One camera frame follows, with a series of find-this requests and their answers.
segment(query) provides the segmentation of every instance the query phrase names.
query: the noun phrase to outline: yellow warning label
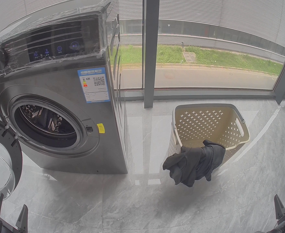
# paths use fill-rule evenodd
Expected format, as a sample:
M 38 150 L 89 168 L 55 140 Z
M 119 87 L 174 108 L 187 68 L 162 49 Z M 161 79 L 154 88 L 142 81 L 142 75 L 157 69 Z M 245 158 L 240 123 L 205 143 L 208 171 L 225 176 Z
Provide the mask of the yellow warning label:
M 105 133 L 105 127 L 102 123 L 98 123 L 97 124 L 98 130 L 100 134 L 104 134 Z

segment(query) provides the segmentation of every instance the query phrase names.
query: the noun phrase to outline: black jacket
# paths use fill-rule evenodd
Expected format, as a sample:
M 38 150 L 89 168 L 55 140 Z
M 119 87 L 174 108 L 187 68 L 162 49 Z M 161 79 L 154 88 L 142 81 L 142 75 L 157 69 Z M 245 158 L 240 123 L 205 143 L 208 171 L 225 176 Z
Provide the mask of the black jacket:
M 203 142 L 205 147 L 189 148 L 182 146 L 181 153 L 169 156 L 163 164 L 163 170 L 170 170 L 170 177 L 175 184 L 180 182 L 192 187 L 195 180 L 204 176 L 211 181 L 211 173 L 221 165 L 225 147 L 208 140 Z

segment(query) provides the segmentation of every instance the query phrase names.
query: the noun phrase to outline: white laundry basket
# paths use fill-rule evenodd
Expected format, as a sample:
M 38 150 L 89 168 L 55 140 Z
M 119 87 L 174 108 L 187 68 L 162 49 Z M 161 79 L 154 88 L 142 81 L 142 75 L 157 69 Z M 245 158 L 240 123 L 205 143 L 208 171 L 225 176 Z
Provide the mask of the white laundry basket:
M 226 148 L 222 163 L 231 158 L 250 136 L 245 120 L 232 104 L 187 104 L 172 113 L 168 156 L 180 153 L 181 146 L 202 147 L 207 139 Z

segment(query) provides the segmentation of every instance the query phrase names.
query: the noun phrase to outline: metal pillar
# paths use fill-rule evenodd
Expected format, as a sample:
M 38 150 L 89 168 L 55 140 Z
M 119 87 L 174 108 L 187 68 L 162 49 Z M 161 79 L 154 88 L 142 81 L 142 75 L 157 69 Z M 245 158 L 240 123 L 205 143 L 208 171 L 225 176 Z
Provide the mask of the metal pillar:
M 144 108 L 152 108 L 156 78 L 156 50 L 158 43 L 160 0 L 144 0 L 143 6 L 143 100 Z

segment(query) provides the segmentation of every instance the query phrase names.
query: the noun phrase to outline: qr code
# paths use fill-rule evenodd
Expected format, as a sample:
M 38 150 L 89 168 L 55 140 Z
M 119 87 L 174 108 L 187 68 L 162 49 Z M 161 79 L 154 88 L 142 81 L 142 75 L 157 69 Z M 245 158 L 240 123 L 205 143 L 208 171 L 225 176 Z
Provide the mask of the qr code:
M 93 77 L 94 86 L 106 85 L 105 77 Z

